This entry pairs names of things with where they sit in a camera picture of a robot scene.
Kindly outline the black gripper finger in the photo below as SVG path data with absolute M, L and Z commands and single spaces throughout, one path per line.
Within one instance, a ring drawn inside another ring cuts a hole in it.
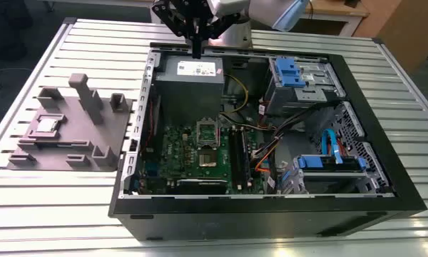
M 197 29 L 197 58 L 204 53 L 205 43 L 209 39 L 217 39 L 227 29 L 239 20 L 239 14 L 229 14 L 215 21 L 213 17 L 204 16 L 200 18 L 199 29 Z
M 185 18 L 176 10 L 170 1 L 153 1 L 150 10 L 173 34 L 177 37 L 185 38 L 186 44 L 191 45 L 192 58 L 197 58 L 197 34 L 195 19 Z

